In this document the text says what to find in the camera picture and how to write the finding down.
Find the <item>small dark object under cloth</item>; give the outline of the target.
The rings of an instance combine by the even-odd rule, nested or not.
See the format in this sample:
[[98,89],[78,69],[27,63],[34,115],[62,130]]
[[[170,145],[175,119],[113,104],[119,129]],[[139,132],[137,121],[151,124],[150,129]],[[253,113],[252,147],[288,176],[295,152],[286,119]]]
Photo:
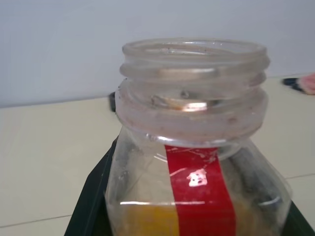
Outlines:
[[282,79],[282,84],[285,86],[290,87],[291,89],[301,92],[301,93],[305,93],[301,87],[298,85],[298,78],[284,78]]

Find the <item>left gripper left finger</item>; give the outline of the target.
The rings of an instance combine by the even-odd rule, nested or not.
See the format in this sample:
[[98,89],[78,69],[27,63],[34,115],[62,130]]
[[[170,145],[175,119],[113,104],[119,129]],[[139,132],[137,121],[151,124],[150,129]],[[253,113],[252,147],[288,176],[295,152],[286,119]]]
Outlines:
[[116,143],[88,175],[64,236],[112,236],[104,193]]

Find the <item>orange juice plastic bottle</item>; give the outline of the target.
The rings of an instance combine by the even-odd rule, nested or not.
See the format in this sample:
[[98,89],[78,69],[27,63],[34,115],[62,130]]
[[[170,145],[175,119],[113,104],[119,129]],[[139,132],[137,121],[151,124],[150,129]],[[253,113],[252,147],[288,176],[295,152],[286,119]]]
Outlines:
[[123,46],[122,124],[105,192],[113,236],[281,236],[291,191],[250,137],[269,66],[256,43]]

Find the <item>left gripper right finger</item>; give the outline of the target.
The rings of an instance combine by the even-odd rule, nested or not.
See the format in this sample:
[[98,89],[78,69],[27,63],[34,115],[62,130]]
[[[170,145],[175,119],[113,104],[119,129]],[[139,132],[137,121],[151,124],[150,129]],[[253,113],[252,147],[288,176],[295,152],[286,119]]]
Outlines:
[[294,201],[291,202],[282,236],[315,236],[315,230],[308,223]]

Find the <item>pink cloth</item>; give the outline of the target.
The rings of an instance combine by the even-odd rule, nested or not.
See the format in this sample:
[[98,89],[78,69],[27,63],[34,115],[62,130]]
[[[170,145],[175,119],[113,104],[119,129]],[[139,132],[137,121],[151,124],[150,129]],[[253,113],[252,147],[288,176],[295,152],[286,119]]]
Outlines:
[[298,86],[307,95],[315,95],[315,73],[298,79]]

